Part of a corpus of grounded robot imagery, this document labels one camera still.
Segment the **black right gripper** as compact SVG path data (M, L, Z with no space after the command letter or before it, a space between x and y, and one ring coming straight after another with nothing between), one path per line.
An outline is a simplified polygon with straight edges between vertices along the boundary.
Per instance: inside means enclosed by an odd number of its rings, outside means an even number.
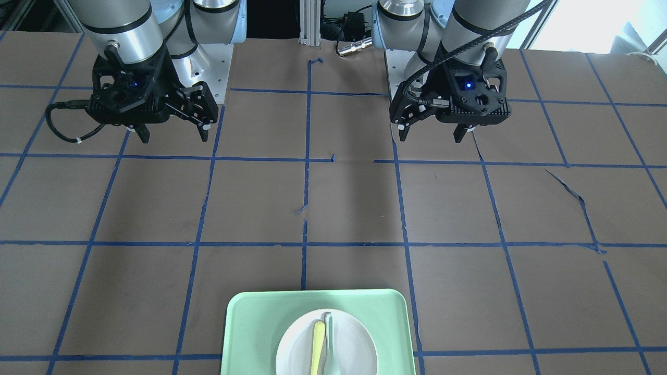
M125 62L114 44L103 50L93 66L93 93L86 112L107 125L134 126L142 143L150 141L145 124L164 123L169 116L196 125L202 142L218 122L219 108L205 81L183 87L166 45L150 58Z

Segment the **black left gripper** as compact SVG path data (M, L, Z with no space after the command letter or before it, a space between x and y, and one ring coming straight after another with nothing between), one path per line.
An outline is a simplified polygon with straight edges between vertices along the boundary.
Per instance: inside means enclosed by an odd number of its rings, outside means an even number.
M445 123L458 123L453 131L455 143L461 143L472 126L498 125L512 112L507 99L507 70L498 50L484 52L481 65L474 66L456 58L432 69L421 87L424 104L411 102L402 82L390 103L390 122L398 129L400 142L405 142L413 124L436 114Z

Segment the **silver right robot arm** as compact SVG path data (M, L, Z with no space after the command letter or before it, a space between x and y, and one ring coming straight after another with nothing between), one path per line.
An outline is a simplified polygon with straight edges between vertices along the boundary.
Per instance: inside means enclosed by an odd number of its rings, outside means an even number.
M246 1L70 1L98 55L88 99L50 104L48 128L68 143L82 143L105 126L150 140L148 125L179 117L202 142L218 122L220 99L211 85L220 74L205 45L234 45L247 37ZM67 137L53 125L55 109L83 110L97 127Z

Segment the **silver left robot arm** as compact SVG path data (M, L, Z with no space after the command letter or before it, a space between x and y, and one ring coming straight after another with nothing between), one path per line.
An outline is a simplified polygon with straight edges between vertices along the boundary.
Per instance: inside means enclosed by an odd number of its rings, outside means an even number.
M502 54L528 8L528 1L374 2L374 45L413 54L391 95L401 141L428 117L455 124L460 143L477 126L511 116Z

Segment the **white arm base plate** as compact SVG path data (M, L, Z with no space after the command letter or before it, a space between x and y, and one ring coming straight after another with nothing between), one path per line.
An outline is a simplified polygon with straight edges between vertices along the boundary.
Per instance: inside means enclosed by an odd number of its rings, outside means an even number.
M393 99L400 83L418 71L422 62L417 52L397 49L385 50L385 60L390 97Z

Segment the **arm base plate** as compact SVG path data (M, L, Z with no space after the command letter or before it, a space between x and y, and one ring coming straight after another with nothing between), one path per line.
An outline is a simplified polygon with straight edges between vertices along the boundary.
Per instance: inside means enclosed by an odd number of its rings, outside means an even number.
M179 80L186 87L207 83L215 102L223 105L234 47L233 44L200 44L189 56L174 59Z

